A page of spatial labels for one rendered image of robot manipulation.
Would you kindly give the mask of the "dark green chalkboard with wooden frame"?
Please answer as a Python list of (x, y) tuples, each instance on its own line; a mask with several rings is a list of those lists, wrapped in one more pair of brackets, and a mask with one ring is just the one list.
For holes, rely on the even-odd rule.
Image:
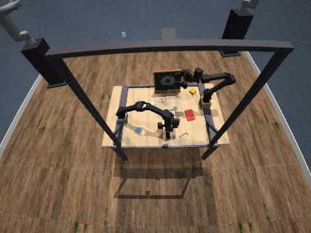
[(153, 71), (155, 94), (181, 92), (181, 86), (175, 84), (176, 81), (182, 81), (182, 76), (174, 74), (181, 70), (159, 70)]

